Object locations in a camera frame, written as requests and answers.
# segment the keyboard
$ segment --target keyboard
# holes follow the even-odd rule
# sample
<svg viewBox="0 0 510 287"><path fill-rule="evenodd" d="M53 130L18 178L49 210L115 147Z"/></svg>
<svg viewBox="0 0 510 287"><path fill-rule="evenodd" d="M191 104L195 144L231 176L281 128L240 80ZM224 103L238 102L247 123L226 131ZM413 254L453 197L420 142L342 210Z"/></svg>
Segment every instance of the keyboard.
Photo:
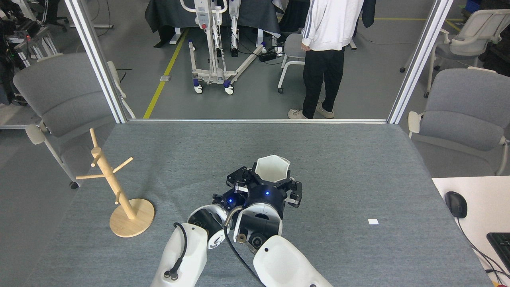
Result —
<svg viewBox="0 0 510 287"><path fill-rule="evenodd" d="M487 233L487 239L505 264L506 269L510 270L510 232Z"/></svg>

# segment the black computer mouse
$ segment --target black computer mouse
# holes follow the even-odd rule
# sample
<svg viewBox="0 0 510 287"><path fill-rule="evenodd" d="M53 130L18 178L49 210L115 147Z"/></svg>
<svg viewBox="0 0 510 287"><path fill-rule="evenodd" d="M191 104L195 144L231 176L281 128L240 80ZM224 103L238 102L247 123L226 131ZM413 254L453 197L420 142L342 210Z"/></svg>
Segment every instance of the black computer mouse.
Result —
<svg viewBox="0 0 510 287"><path fill-rule="evenodd" d="M464 218L468 215L468 204L462 195L456 192L447 192L445 194L445 202L448 209L450 209L451 215L457 218Z"/></svg>

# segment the white desk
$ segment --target white desk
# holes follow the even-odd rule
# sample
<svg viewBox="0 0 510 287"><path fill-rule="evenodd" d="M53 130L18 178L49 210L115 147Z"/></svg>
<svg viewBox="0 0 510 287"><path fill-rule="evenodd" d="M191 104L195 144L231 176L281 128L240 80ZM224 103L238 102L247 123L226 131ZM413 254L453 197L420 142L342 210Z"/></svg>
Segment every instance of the white desk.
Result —
<svg viewBox="0 0 510 287"><path fill-rule="evenodd" d="M510 232L510 176L433 178L439 193L454 191L461 194L467 202L468 214L459 220L464 233L481 252L500 264L508 272L487 240L489 232ZM478 256L485 269L491 269L486 260ZM494 273L489 277L496 282ZM510 279L504 275L499 278L510 286Z"/></svg>

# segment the wooden base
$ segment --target wooden base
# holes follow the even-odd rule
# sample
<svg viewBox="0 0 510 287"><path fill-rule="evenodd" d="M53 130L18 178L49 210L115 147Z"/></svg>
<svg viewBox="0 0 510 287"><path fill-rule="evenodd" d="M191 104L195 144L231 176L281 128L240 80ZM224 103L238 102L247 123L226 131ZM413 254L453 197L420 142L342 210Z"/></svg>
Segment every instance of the wooden base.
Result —
<svg viewBox="0 0 510 287"><path fill-rule="evenodd" d="M113 233L120 237L133 237L141 234L154 219L154 206L148 200L135 198L129 200L136 214L134 219L129 219L122 206L118 206L110 217L110 228Z"/></svg>

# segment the gray table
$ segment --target gray table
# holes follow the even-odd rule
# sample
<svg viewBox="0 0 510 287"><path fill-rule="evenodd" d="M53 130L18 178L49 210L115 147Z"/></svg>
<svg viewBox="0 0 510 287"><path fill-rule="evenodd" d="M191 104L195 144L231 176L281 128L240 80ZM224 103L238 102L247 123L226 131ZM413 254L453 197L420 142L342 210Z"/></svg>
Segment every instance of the gray table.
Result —
<svg viewBox="0 0 510 287"><path fill-rule="evenodd" d="M303 186L283 236L334 286L492 286L397 125L138 122L117 125L104 150L112 165L134 157L117 177L128 198L154 204L154 222L115 236L113 193L104 179L88 180L26 286L148 286L173 222L227 191L229 173L271 154L289 159ZM208 252L197 286L257 284L224 243Z"/></svg>

